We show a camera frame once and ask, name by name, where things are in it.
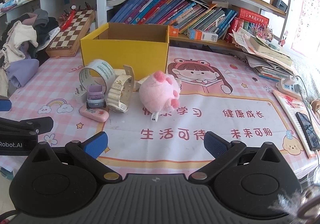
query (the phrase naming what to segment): hair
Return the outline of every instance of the hair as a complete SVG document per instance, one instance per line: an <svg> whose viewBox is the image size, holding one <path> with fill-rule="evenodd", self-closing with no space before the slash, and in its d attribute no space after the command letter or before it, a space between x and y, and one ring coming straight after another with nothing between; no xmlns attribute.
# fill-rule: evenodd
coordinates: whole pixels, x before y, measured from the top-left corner
<svg viewBox="0 0 320 224"><path fill-rule="evenodd" d="M168 65L168 73L171 74L173 77L178 78L177 75L172 71L172 69L175 68L177 63L173 62ZM183 63L178 66L178 70L190 70L190 71L211 71L211 72L217 72L219 74L219 77L217 77L217 80L223 80L223 84L228 86L231 92L233 91L231 85L226 81L226 79L223 77L221 72L213 67L213 66L205 66L201 64L196 63Z"/></svg>

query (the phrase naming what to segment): pink checkered tablecloth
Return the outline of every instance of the pink checkered tablecloth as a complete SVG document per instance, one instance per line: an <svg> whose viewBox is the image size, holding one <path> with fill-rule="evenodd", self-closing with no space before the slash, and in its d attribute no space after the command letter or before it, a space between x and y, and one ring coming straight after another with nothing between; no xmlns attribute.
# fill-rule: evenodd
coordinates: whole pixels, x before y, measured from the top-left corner
<svg viewBox="0 0 320 224"><path fill-rule="evenodd" d="M176 58L191 61L208 61L210 66L214 66L223 75L225 81L232 87L232 95L248 98L268 99L276 106L285 119L289 129L294 130L293 125L286 116L281 105L278 103L272 90L276 89L276 83L258 77L252 69L243 61L222 54L205 51L170 47L168 55L168 70ZM23 88L18 89L10 98L12 109L9 112L1 112L0 116L8 119L20 121L22 119L51 116L54 126L50 133L39 136L39 141L47 141L52 146L64 146L71 140L84 141L101 130L101 124L91 119L82 117L78 113L81 104L77 104L73 98L75 88L79 86L79 71L82 68L81 54L76 57L62 57L59 59L50 58L40 68L37 74ZM309 171L315 168L316 158L308 159L306 153L302 151L299 155L283 153L285 159L290 164L298 178L302 178ZM25 157L23 156L0 156L0 166L8 171L16 172ZM186 176L196 170L194 165L184 169L168 169L157 166L155 168L140 169L126 165L125 160L121 166L112 166L122 176L126 173L180 173Z"/></svg>

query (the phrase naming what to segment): clothes pile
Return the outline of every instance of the clothes pile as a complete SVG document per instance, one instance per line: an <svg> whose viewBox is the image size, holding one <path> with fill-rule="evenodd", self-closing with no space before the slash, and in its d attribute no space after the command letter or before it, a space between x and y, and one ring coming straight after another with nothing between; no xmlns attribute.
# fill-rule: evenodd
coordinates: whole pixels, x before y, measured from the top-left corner
<svg viewBox="0 0 320 224"><path fill-rule="evenodd" d="M38 52L59 33L48 12L37 9L12 20L0 39L0 95L8 97L9 85L23 87L39 68Z"/></svg>

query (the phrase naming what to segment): blue gripper pad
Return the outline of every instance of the blue gripper pad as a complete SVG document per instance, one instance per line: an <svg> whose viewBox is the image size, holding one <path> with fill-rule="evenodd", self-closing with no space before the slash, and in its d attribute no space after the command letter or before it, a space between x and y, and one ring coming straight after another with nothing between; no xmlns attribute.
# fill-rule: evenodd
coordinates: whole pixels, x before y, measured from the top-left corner
<svg viewBox="0 0 320 224"><path fill-rule="evenodd" d="M231 147L229 142L211 131L208 131L204 135L203 144L204 148L207 149L214 158L218 158L223 155Z"/></svg>
<svg viewBox="0 0 320 224"><path fill-rule="evenodd" d="M83 151L92 156L94 159L97 159L98 156L101 155L104 150L106 150L107 146L108 136L104 131L95 134L80 145Z"/></svg>
<svg viewBox="0 0 320 224"><path fill-rule="evenodd" d="M10 100L0 99L0 111L9 111L11 109L12 103Z"/></svg>

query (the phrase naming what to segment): cartoon dog illustration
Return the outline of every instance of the cartoon dog illustration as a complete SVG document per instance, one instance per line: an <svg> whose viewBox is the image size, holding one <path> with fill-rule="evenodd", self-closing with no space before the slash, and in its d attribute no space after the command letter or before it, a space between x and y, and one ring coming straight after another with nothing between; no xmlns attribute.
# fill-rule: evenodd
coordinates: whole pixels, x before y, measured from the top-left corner
<svg viewBox="0 0 320 224"><path fill-rule="evenodd" d="M290 155L300 155L301 151L303 151L303 146L297 138L292 136L293 133L292 130L287 130L282 147Z"/></svg>

